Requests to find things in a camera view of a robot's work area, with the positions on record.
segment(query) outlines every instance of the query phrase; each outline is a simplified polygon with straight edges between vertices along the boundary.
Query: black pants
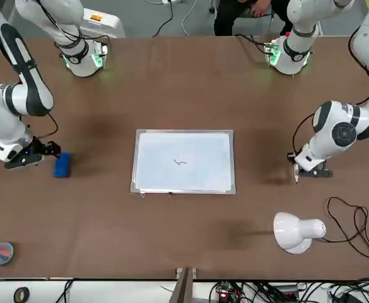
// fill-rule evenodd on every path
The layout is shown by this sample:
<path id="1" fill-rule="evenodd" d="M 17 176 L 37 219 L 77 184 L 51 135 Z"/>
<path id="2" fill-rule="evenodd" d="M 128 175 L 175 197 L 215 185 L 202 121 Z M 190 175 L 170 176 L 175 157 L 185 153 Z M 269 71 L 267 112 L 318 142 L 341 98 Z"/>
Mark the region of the black pants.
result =
<path id="1" fill-rule="evenodd" d="M 292 23 L 286 14 L 286 8 L 290 0 L 271 0 L 272 10 L 285 22 L 281 35 L 290 32 Z M 214 31 L 216 36 L 232 36 L 232 27 L 235 20 L 251 7 L 251 2 L 240 3 L 237 0 L 221 0 L 216 15 Z"/>

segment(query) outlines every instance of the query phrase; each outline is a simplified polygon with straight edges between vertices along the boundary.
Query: tape roll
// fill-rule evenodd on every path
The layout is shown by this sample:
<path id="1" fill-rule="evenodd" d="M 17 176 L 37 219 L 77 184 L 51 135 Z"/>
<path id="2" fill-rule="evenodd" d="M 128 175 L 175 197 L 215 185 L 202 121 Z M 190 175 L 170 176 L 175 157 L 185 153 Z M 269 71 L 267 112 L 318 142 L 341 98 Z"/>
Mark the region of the tape roll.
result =
<path id="1" fill-rule="evenodd" d="M 13 295 L 14 303 L 25 303 L 27 302 L 30 296 L 30 291 L 27 287 L 20 287 L 16 289 L 15 294 Z"/>

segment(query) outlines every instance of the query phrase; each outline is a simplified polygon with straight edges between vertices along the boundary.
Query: blue eraser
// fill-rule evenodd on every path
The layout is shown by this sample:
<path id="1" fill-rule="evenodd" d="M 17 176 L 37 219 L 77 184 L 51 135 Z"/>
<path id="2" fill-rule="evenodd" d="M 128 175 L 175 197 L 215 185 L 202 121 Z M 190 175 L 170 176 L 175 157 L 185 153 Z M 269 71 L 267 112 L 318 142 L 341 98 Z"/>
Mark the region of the blue eraser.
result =
<path id="1" fill-rule="evenodd" d="M 69 165 L 71 163 L 71 153 L 61 153 L 61 156 L 56 159 L 53 177 L 67 178 L 69 177 Z"/>

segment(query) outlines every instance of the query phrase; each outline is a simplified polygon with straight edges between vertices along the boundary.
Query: white lamp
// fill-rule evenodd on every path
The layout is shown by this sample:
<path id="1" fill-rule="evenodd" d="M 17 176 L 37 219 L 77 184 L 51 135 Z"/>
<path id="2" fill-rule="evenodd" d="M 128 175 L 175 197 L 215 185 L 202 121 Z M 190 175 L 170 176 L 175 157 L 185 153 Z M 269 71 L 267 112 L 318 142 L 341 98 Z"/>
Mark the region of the white lamp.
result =
<path id="1" fill-rule="evenodd" d="M 278 245 L 290 254 L 304 253 L 312 239 L 325 235 L 325 225 L 318 219 L 300 220 L 291 213 L 277 213 L 274 218 L 274 235 Z"/>

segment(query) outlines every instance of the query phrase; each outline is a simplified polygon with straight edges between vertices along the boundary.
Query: green led light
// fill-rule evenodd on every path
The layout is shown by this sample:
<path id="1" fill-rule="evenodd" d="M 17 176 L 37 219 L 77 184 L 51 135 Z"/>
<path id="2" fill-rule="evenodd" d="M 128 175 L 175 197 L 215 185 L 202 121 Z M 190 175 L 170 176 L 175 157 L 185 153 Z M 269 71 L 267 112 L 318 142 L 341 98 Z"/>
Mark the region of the green led light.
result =
<path id="1" fill-rule="evenodd" d="M 280 55 L 281 55 L 280 51 L 274 53 L 274 55 L 271 57 L 270 60 L 271 65 L 273 66 L 277 65 Z"/>
<path id="2" fill-rule="evenodd" d="M 306 64 L 308 64 L 308 58 L 309 58 L 309 55 L 310 55 L 310 53 L 308 53 L 308 54 L 306 55 L 306 59 L 305 59 L 305 62 L 303 63 L 303 66 L 305 66 Z"/>
<path id="3" fill-rule="evenodd" d="M 103 66 L 103 58 L 99 55 L 91 55 L 91 58 L 95 62 L 97 68 L 101 68 Z"/>
<path id="4" fill-rule="evenodd" d="M 68 60 L 65 58 L 65 56 L 62 56 L 62 57 L 63 57 L 63 58 L 64 58 L 64 60 L 65 60 L 66 67 L 70 69 L 69 64 L 68 64 Z"/>

